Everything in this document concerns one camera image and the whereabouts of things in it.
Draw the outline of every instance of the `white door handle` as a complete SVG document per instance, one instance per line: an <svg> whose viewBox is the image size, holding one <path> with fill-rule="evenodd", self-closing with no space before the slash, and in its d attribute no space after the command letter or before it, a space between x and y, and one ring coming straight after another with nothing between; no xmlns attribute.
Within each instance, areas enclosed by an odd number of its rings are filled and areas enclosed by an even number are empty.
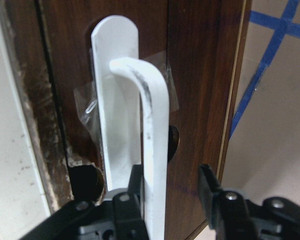
<svg viewBox="0 0 300 240"><path fill-rule="evenodd" d="M141 164L143 126L144 221L150 240L163 240L169 129L166 82L139 60L138 29L124 16L103 19L91 35L107 190L127 188Z"/></svg>

